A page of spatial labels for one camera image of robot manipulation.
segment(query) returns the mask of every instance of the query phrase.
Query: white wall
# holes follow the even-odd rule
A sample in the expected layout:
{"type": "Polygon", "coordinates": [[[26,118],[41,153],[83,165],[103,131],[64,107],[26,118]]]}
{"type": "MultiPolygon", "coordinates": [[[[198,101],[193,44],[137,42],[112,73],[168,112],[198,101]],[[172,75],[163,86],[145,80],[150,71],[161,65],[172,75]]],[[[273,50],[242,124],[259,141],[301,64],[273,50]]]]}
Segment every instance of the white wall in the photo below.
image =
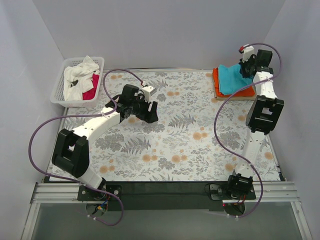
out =
{"type": "Polygon", "coordinates": [[[283,57],[274,80],[283,113],[270,134],[284,176],[294,181],[313,239],[320,239],[320,2],[286,0],[265,43],[283,57]]]}
{"type": "MultiPolygon", "coordinates": [[[[20,239],[36,181],[28,143],[44,120],[62,109],[49,101],[63,57],[32,0],[0,1],[0,239],[20,239]]],[[[46,169],[58,122],[39,134],[33,148],[46,169]]]]}
{"type": "Polygon", "coordinates": [[[33,0],[64,58],[106,68],[233,65],[265,39],[285,0],[33,0]]]}

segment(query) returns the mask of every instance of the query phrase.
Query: white towel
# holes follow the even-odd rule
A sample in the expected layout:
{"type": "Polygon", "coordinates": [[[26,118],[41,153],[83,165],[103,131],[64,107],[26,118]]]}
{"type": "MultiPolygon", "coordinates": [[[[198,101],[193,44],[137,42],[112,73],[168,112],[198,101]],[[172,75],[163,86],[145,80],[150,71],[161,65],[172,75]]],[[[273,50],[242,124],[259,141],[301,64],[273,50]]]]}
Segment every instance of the white towel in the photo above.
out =
{"type": "Polygon", "coordinates": [[[82,93],[94,87],[92,75],[99,75],[99,65],[91,57],[86,56],[77,66],[68,66],[64,70],[63,97],[65,101],[81,101],[82,93]]]}

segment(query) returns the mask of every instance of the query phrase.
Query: laundry basket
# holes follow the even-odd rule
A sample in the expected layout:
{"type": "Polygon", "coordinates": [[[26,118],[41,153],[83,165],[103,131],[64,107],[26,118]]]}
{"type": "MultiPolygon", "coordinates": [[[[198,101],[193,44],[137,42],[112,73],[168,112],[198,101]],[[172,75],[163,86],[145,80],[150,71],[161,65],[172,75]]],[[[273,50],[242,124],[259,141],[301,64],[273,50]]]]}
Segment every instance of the laundry basket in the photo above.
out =
{"type": "Polygon", "coordinates": [[[89,107],[95,107],[98,103],[98,93],[99,88],[101,85],[101,79],[103,77],[103,70],[104,70],[104,64],[105,59],[103,57],[95,57],[92,56],[91,59],[99,65],[100,70],[100,77],[98,81],[98,86],[96,87],[95,96],[93,99],[90,100],[73,100],[73,101],[65,101],[64,98],[64,72],[67,67],[74,67],[78,64],[81,64],[84,60],[84,57],[73,57],[73,58],[67,58],[63,61],[61,69],[59,71],[59,74],[56,78],[50,101],[54,104],[60,104],[64,106],[65,108],[89,108],[89,107]]]}

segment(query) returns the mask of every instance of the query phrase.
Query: floral tablecloth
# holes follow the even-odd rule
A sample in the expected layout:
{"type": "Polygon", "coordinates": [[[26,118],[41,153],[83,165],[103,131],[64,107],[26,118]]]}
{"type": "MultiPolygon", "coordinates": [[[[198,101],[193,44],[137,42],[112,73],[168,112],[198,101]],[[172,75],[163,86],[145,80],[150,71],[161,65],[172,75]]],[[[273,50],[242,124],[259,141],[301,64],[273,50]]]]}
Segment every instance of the floral tablecloth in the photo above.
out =
{"type": "MultiPolygon", "coordinates": [[[[136,74],[157,88],[152,100],[158,102],[159,121],[148,124],[131,116],[108,130],[90,146],[93,169],[107,181],[226,181],[238,158],[222,149],[213,133],[222,102],[214,98],[212,75],[206,71],[136,74]]],[[[107,77],[106,86],[112,96],[120,94],[125,84],[139,86],[129,73],[107,77]]],[[[69,108],[67,114],[98,113],[108,102],[101,86],[95,108],[69,108]]],[[[244,147],[245,119],[252,103],[229,102],[217,121],[222,142],[237,153],[244,147]]],[[[68,118],[63,127],[70,130],[88,119],[68,118]]],[[[262,180],[280,180],[268,140],[255,165],[262,180]]],[[[51,170],[70,177],[56,166],[51,170]]]]}

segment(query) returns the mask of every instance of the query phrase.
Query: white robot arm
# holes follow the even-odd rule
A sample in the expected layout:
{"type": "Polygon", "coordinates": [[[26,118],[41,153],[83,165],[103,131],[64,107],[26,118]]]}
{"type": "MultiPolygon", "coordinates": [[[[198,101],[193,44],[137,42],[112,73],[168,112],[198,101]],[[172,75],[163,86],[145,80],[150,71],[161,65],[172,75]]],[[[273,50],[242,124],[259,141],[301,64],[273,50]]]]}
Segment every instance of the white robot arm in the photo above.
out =
{"type": "MultiPolygon", "coordinates": [[[[271,79],[273,70],[269,67],[272,59],[272,52],[267,50],[258,50],[254,54],[252,46],[240,49],[242,59],[240,59],[240,73],[244,78],[254,77],[253,82],[271,79]]],[[[284,101],[277,98],[272,80],[256,85],[256,98],[253,102],[245,124],[248,127],[246,142],[242,151],[242,156],[255,165],[263,141],[267,135],[274,130],[281,111],[284,107],[284,101]]],[[[249,163],[239,159],[233,174],[228,179],[228,191],[235,196],[247,195],[252,189],[253,169],[249,163]]]]}
{"type": "Polygon", "coordinates": [[[146,85],[139,89],[133,85],[125,85],[122,94],[114,97],[114,100],[118,99],[116,111],[104,114],[114,109],[113,102],[109,102],[100,112],[100,117],[92,118],[72,130],[62,129],[58,133],[52,163],[82,183],[95,189],[103,189],[105,180],[89,166],[89,146],[130,115],[147,123],[158,121],[158,103],[150,102],[155,92],[156,89],[152,86],[146,85]]]}

